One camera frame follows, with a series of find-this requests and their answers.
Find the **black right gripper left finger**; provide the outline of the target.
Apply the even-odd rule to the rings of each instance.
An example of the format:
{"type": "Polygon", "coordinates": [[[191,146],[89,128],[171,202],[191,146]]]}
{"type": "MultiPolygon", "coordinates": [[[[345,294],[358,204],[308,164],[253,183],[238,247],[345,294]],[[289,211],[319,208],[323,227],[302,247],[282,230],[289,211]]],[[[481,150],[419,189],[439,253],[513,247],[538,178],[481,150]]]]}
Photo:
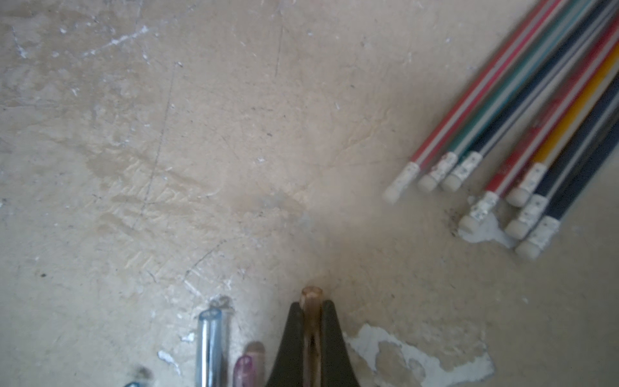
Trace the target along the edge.
{"type": "Polygon", "coordinates": [[[303,386],[304,378],[304,313],[300,303],[292,303],[285,330],[267,387],[303,386]]]}

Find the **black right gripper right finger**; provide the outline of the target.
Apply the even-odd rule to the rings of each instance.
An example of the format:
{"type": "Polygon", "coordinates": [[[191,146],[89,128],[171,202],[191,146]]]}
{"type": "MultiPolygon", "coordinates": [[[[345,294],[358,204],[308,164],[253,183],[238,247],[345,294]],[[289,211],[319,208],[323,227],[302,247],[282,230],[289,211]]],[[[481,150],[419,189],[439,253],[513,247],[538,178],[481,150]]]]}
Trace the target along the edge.
{"type": "Polygon", "coordinates": [[[322,303],[320,344],[321,386],[360,387],[348,356],[335,303],[331,300],[322,303]]]}

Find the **red pencil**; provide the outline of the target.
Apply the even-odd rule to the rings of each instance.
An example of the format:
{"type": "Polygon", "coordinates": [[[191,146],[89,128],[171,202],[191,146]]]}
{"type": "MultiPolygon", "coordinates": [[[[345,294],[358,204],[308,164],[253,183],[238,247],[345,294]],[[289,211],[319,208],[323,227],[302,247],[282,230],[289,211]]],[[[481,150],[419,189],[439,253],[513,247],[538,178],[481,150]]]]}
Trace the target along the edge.
{"type": "Polygon", "coordinates": [[[565,82],[549,102],[544,116],[536,121],[526,136],[517,145],[486,186],[484,196],[471,207],[461,221],[459,229],[474,233],[481,226],[500,199],[523,180],[523,194],[509,202],[522,207],[539,183],[547,168],[532,161],[534,154],[542,146],[551,132],[561,127],[569,127],[572,121],[586,114],[583,112],[595,103],[612,82],[618,71],[618,18],[614,18],[607,32],[592,48],[579,65],[577,71],[565,82]]]}
{"type": "Polygon", "coordinates": [[[409,158],[404,169],[385,189],[382,198],[387,203],[398,201],[420,171],[425,168],[443,145],[449,140],[465,119],[488,95],[510,66],[524,52],[530,42],[540,33],[555,11],[564,1],[540,1],[520,22],[516,29],[502,42],[485,67],[469,84],[423,143],[409,158]]]}

